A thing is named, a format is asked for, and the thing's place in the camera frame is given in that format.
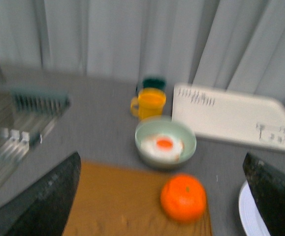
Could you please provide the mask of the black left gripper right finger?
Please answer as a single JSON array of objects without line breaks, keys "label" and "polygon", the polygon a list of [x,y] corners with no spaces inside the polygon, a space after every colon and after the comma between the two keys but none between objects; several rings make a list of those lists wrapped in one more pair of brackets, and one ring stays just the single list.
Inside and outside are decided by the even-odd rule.
[{"label": "black left gripper right finger", "polygon": [[272,236],[285,236],[285,173],[247,153],[243,171],[256,208]]}]

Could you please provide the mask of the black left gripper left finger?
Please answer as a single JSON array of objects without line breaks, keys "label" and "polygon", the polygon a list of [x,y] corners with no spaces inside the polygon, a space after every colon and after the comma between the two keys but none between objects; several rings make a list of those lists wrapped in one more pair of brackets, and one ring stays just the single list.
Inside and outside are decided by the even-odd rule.
[{"label": "black left gripper left finger", "polygon": [[60,236],[65,229],[81,173],[72,153],[37,182],[0,207],[0,236]]}]

